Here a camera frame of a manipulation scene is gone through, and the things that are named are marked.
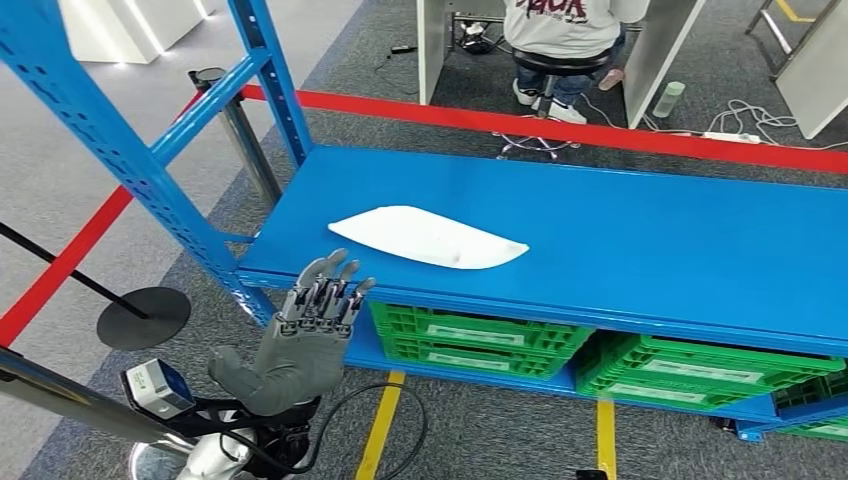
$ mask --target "crate label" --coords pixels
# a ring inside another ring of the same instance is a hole
[[[665,360],[651,360],[642,366],[642,370],[673,373],[675,375],[686,375],[688,377],[711,378],[713,380],[724,380],[726,382],[736,383],[757,383],[764,375],[762,372],[746,372],[744,370],[702,367],[700,365],[689,365],[686,363],[666,362]]]
[[[707,396],[703,393],[675,392],[673,390],[660,390],[659,388],[637,387],[616,383],[607,389],[612,393],[623,393],[626,395],[638,395],[640,397],[662,398],[663,400],[674,400],[676,402],[701,403]]]
[[[427,334],[434,337],[497,343],[500,345],[524,345],[524,335],[481,332],[479,330],[466,330],[464,328],[445,327],[442,325],[430,325],[427,327]]]
[[[807,431],[826,433],[828,435],[839,435],[840,437],[848,437],[848,427],[837,427],[835,425],[824,425],[821,427],[811,428]]]
[[[477,360],[476,358],[454,357],[451,355],[443,355],[441,353],[430,353],[427,356],[427,360],[430,360],[431,362],[460,365],[463,367],[485,368],[488,370],[500,370],[502,372],[509,371],[509,362],[493,362],[491,360]]]

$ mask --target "black stool seat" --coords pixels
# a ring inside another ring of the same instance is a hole
[[[553,58],[538,53],[512,49],[515,63],[534,72],[558,77],[590,75],[600,70],[610,59],[610,49],[589,58]]]

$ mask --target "white cable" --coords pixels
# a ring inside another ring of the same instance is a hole
[[[587,97],[585,94],[581,93],[580,96],[583,97],[583,100],[586,101],[586,104],[589,106],[589,108],[600,113],[601,116],[604,117],[604,120],[607,122],[607,124],[610,127],[617,128],[617,129],[623,129],[624,128],[624,127],[620,127],[620,126],[612,123],[612,120],[610,120],[609,116],[603,110],[596,107],[595,104],[593,104],[589,100],[589,97]],[[769,135],[768,132],[766,132],[764,127],[766,127],[766,126],[768,126],[768,127],[796,127],[796,126],[798,126],[798,121],[795,120],[795,117],[791,117],[791,116],[775,117],[774,115],[769,113],[768,110],[766,110],[765,108],[760,107],[760,106],[756,106],[756,105],[751,105],[748,102],[746,102],[744,100],[740,100],[738,98],[734,98],[734,99],[728,101],[727,102],[727,110],[725,110],[725,111],[719,113],[718,115],[716,115],[715,117],[713,117],[713,120],[710,122],[710,126],[707,127],[707,129],[703,132],[699,132],[699,131],[695,131],[695,130],[662,130],[657,126],[656,121],[653,118],[651,118],[651,116],[648,115],[647,113],[642,117],[642,119],[645,121],[645,124],[648,126],[648,128],[651,129],[654,132],[671,133],[671,134],[674,134],[674,133],[691,133],[691,134],[695,134],[695,135],[703,135],[706,132],[712,132],[713,128],[715,128],[715,126],[716,126],[716,123],[718,123],[718,133],[735,133],[735,134],[739,135],[739,134],[742,134],[742,133],[745,132],[745,121],[741,117],[741,115],[745,114],[745,113],[751,114],[751,117],[756,122],[755,126],[756,126],[757,130],[759,130],[759,132],[761,134],[761,138],[764,139],[764,143],[768,143],[770,145],[781,145],[781,144],[776,142],[771,137],[771,135]],[[728,120],[730,120],[730,117],[732,117],[732,121],[736,122],[736,125],[737,125],[736,131],[734,131],[734,132],[728,132],[726,130],[726,122]],[[802,150],[829,150],[831,148],[842,147],[842,146],[846,146],[846,145],[848,145],[848,141],[834,143],[833,145],[828,145],[826,147],[801,147],[801,146],[795,146],[795,145],[785,145],[785,146],[792,147],[792,148],[799,148],[799,149],[802,149]]]

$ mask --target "person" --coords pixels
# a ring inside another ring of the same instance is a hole
[[[607,49],[607,66],[590,76],[560,77],[549,116],[586,123],[575,102],[595,78],[612,67],[624,46],[621,23],[641,20],[650,0],[505,0],[504,37],[518,50],[557,59],[591,58]],[[513,92],[522,105],[538,109],[545,75],[516,65]]]

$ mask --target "yellow floor line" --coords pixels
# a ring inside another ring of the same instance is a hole
[[[790,22],[813,23],[816,21],[815,18],[799,17],[786,0],[775,0],[775,3],[781,10],[783,10],[783,14],[786,15],[786,18],[788,18]]]
[[[598,470],[616,480],[615,470],[615,406],[611,400],[598,400]]]
[[[403,383],[405,378],[403,372],[392,371],[389,373],[388,382]],[[374,480],[377,467],[380,465],[380,457],[383,455],[383,447],[392,428],[392,419],[395,417],[395,409],[400,399],[399,388],[386,388],[380,405],[377,406],[377,414],[374,416],[374,424],[371,425],[371,433],[368,435],[368,443],[362,452],[362,461],[356,470],[356,480]]]

